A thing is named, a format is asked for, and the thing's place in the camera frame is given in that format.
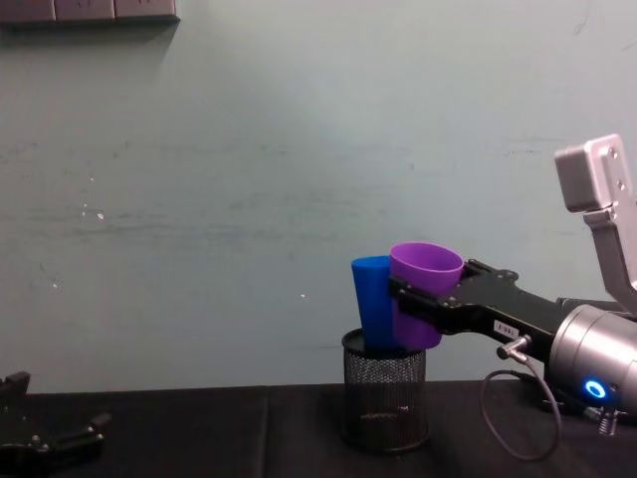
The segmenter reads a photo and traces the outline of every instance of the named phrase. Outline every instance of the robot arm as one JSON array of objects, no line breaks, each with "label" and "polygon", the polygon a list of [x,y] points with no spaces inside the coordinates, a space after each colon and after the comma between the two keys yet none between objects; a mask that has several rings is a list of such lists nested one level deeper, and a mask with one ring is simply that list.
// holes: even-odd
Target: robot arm
[{"label": "robot arm", "polygon": [[583,212],[607,292],[625,312],[575,308],[519,289],[518,274],[475,260],[453,293],[432,297],[399,277],[390,280],[401,311],[441,333],[474,332],[505,344],[501,358],[542,361],[551,386],[599,409],[612,434],[617,410],[637,413],[637,206],[621,138],[610,135],[557,153],[564,202]]}]

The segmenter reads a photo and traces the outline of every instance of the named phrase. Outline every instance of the black table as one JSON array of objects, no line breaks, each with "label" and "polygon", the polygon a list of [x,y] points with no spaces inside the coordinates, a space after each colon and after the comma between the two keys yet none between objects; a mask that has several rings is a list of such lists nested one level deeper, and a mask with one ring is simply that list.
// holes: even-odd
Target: black table
[{"label": "black table", "polygon": [[[62,478],[102,477],[630,477],[637,476],[637,427],[615,438],[594,423],[564,418],[559,449],[541,463],[511,458],[489,433],[477,382],[429,383],[431,438],[395,457],[370,456],[339,436],[340,385],[32,395],[28,413],[53,431],[101,411],[113,422],[96,464]],[[531,406],[528,385],[491,385],[490,409],[512,445],[526,453],[550,440],[552,417]]]}]

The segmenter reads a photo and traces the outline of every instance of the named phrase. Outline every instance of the cable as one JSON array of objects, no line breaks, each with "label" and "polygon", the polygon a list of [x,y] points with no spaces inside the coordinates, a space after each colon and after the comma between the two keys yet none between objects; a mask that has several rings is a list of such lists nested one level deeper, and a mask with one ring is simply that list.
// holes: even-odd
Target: cable
[{"label": "cable", "polygon": [[485,394],[487,391],[487,386],[489,385],[489,382],[491,381],[491,379],[499,375],[513,375],[513,376],[516,376],[517,378],[522,379],[523,377],[521,375],[528,376],[525,373],[519,373],[518,371],[515,371],[515,370],[496,370],[489,373],[485,377],[485,379],[482,381],[482,385],[480,387],[480,411],[482,412],[482,417],[485,419],[485,422],[487,423],[487,426],[489,427],[493,435],[496,437],[500,445],[509,454],[518,458],[521,461],[540,461],[546,458],[548,455],[550,455],[559,446],[559,440],[561,438],[561,429],[562,429],[561,415],[559,414],[559,409],[557,408],[557,401],[555,400],[555,397],[553,396],[552,391],[550,391],[550,388],[548,388],[546,381],[541,376],[539,376],[539,373],[537,373],[537,370],[535,369],[535,367],[532,365],[530,361],[527,361],[525,365],[529,368],[529,370],[535,376],[535,379],[537,380],[539,385],[542,387],[544,393],[546,394],[546,398],[548,398],[548,401],[550,402],[550,408],[555,417],[555,435],[553,436],[553,441],[550,443],[550,446],[546,448],[545,451],[543,451],[542,453],[538,455],[523,455],[521,453],[518,453],[516,450],[511,448],[511,446],[509,446],[509,444],[505,441],[502,435],[498,432],[498,430],[494,426],[493,422],[491,421],[491,418],[489,418],[489,415],[487,413],[487,408],[485,407]]}]

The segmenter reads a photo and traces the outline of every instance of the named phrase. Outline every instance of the electrical outlet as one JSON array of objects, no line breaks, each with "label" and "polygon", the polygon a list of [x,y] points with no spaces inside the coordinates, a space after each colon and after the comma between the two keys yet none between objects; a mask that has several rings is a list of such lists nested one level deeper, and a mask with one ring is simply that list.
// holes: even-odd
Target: electrical outlet
[{"label": "electrical outlet", "polygon": [[53,0],[0,0],[0,24],[51,22],[55,19]]},{"label": "electrical outlet", "polygon": [[113,0],[55,0],[59,22],[115,18]]},{"label": "electrical outlet", "polygon": [[115,16],[176,17],[177,9],[175,0],[115,0]]}]

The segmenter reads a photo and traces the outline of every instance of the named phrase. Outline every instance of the silver cylinder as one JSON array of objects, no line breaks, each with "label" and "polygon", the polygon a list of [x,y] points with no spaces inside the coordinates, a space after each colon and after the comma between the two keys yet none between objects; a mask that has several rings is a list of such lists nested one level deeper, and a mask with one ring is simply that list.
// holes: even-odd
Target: silver cylinder
[{"label": "silver cylinder", "polygon": [[548,378],[590,404],[637,413],[636,360],[636,323],[579,306],[555,335]]}]

